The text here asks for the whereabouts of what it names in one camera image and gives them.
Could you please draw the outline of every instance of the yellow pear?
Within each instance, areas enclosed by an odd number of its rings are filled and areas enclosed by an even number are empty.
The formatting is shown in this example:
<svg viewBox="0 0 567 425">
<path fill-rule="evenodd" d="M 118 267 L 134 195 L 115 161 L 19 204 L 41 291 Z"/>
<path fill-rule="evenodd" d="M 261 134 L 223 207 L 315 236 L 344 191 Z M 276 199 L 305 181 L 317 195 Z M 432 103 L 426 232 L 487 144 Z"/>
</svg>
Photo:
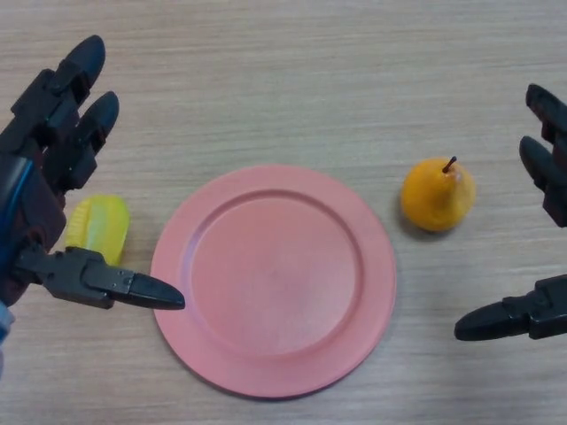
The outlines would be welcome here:
<svg viewBox="0 0 567 425">
<path fill-rule="evenodd" d="M 457 158 L 429 158 L 417 164 L 401 189 L 401 210 L 419 228 L 443 232 L 469 212 L 477 195 L 472 175 Z"/>
</svg>

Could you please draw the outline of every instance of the wood grain surface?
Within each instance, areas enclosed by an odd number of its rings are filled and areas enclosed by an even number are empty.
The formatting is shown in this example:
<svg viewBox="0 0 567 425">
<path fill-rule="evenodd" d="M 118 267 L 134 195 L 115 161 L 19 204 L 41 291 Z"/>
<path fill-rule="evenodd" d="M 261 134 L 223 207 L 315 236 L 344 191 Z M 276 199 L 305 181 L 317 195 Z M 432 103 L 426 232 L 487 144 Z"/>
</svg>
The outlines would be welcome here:
<svg viewBox="0 0 567 425">
<path fill-rule="evenodd" d="M 31 288 L 13 307 L 0 423 L 564 424 L 567 340 L 465 344 L 454 322 L 567 271 L 567 237 L 520 163 L 539 122 L 530 82 L 567 100 L 567 5 L 557 0 L 4 0 L 0 118 L 82 38 L 107 46 L 95 95 L 120 118 L 89 194 L 132 212 L 124 264 L 148 272 L 175 208 L 212 178 L 284 163 L 359 192 L 391 236 L 399 289 L 387 337 L 337 385 L 261 403 L 200 382 L 150 311 L 100 311 Z M 441 238 L 399 220 L 422 158 L 456 155 L 478 201 Z"/>
</svg>

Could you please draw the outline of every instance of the toy fruit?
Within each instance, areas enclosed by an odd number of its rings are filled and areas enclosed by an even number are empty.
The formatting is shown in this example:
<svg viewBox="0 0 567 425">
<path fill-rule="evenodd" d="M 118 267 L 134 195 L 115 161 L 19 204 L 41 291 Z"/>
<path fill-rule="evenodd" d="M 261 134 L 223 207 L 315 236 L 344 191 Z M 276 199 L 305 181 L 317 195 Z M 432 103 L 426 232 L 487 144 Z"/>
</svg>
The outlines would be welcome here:
<svg viewBox="0 0 567 425">
<path fill-rule="evenodd" d="M 129 224 L 128 207 L 120 197 L 88 197 L 71 214 L 66 246 L 100 252 L 109 265 L 118 266 Z"/>
<path fill-rule="evenodd" d="M 457 225 L 472 208 L 475 182 L 457 158 L 429 158 L 417 164 L 401 189 L 401 210 L 416 226 L 442 232 Z"/>
</svg>

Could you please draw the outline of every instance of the robotic hand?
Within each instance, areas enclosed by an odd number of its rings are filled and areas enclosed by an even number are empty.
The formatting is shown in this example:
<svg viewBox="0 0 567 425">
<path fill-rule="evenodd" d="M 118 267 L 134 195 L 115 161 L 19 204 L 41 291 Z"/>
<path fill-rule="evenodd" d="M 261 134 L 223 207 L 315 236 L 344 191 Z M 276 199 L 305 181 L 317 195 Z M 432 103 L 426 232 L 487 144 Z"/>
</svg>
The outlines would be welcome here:
<svg viewBox="0 0 567 425">
<path fill-rule="evenodd" d="M 520 158 L 535 186 L 544 193 L 543 208 L 560 228 L 567 226 L 567 106 L 542 87 L 531 85 L 527 106 L 541 121 L 549 152 L 531 137 L 520 142 Z M 567 333 L 567 274 L 535 284 L 522 297 L 506 297 L 460 319 L 454 336 L 481 341 L 527 333 L 540 339 Z"/>
<path fill-rule="evenodd" d="M 183 295 L 172 286 L 109 267 L 97 252 L 67 248 L 49 254 L 66 225 L 67 191 L 81 189 L 95 171 L 95 156 L 118 118 L 118 98 L 112 92 L 79 117 L 104 62 L 100 37 L 81 42 L 56 71 L 39 73 L 12 107 L 14 118 L 0 134 L 0 316 L 31 282 L 56 298 L 100 308 L 111 308 L 114 301 L 156 309 L 185 307 Z M 4 325 L 9 325 L 7 313 L 5 317 Z M 2 324 L 0 343 L 6 329 Z"/>
</svg>

